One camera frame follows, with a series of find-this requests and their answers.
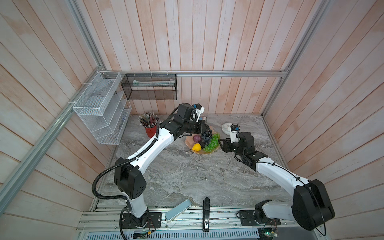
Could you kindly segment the purple fake fruit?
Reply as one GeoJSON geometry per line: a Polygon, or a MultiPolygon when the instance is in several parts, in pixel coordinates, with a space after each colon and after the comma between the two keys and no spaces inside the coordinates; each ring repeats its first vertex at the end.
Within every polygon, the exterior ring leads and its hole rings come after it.
{"type": "Polygon", "coordinates": [[[195,143],[200,143],[200,142],[202,141],[202,137],[201,137],[201,135],[194,135],[194,136],[193,136],[193,141],[194,141],[195,143]]]}

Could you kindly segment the black fake grape bunch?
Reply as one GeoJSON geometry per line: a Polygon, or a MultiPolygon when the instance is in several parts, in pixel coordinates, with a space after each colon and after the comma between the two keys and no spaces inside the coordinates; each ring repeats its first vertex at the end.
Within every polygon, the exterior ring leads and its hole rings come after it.
{"type": "Polygon", "coordinates": [[[202,149],[204,149],[205,147],[210,145],[210,143],[212,141],[212,137],[213,137],[212,129],[209,129],[209,130],[207,130],[201,134],[200,145],[201,145],[202,149]]]}

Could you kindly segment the yellow fake lemon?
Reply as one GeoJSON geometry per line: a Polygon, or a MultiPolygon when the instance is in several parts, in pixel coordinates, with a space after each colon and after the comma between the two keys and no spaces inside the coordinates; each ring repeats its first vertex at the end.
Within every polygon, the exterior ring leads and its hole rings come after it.
{"type": "Polygon", "coordinates": [[[192,148],[192,150],[195,152],[199,152],[201,149],[202,149],[202,146],[199,143],[195,143],[192,148]]]}

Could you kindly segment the green fake grape bunch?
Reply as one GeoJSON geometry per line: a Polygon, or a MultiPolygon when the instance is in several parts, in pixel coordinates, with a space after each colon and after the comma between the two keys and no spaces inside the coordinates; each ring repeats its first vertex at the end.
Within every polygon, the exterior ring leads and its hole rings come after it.
{"type": "Polygon", "coordinates": [[[213,134],[210,143],[203,148],[206,152],[212,152],[219,146],[220,134],[213,134]]]}

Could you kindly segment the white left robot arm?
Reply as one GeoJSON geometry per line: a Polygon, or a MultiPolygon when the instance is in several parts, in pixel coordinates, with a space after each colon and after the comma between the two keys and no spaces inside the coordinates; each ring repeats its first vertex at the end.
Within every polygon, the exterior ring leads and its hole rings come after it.
{"type": "Polygon", "coordinates": [[[144,146],[127,159],[116,161],[116,165],[121,166],[115,169],[115,184],[125,197],[131,216],[141,220],[148,212],[143,196],[147,186],[144,173],[152,161],[176,139],[210,130],[200,119],[203,112],[204,107],[200,104],[179,104],[158,125],[157,132],[144,146]]]}

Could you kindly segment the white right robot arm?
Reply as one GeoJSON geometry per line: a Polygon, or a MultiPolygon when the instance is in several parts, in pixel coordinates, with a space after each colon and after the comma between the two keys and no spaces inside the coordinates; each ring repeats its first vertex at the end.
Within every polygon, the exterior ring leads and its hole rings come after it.
{"type": "Polygon", "coordinates": [[[293,198],[290,204],[271,200],[256,204],[253,215],[257,224],[283,219],[295,221],[303,229],[312,231],[335,217],[325,185],[319,180],[302,178],[257,151],[251,133],[239,133],[237,140],[227,138],[219,140],[219,144],[225,153],[233,153],[238,162],[267,176],[293,198]]]}

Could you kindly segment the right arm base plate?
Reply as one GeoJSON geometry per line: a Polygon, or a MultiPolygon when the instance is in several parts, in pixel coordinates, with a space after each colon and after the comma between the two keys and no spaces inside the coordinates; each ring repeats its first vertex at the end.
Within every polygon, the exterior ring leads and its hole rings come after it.
{"type": "Polygon", "coordinates": [[[257,220],[253,210],[241,210],[238,211],[235,216],[241,221],[243,227],[249,226],[280,226],[281,220],[279,219],[268,219],[268,220],[257,220]]]}

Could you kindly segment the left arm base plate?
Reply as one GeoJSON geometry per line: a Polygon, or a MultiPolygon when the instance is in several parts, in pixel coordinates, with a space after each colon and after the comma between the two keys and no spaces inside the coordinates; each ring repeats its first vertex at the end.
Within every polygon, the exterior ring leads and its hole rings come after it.
{"type": "Polygon", "coordinates": [[[159,229],[162,224],[161,212],[145,212],[140,218],[124,212],[120,217],[121,229],[159,229]]]}

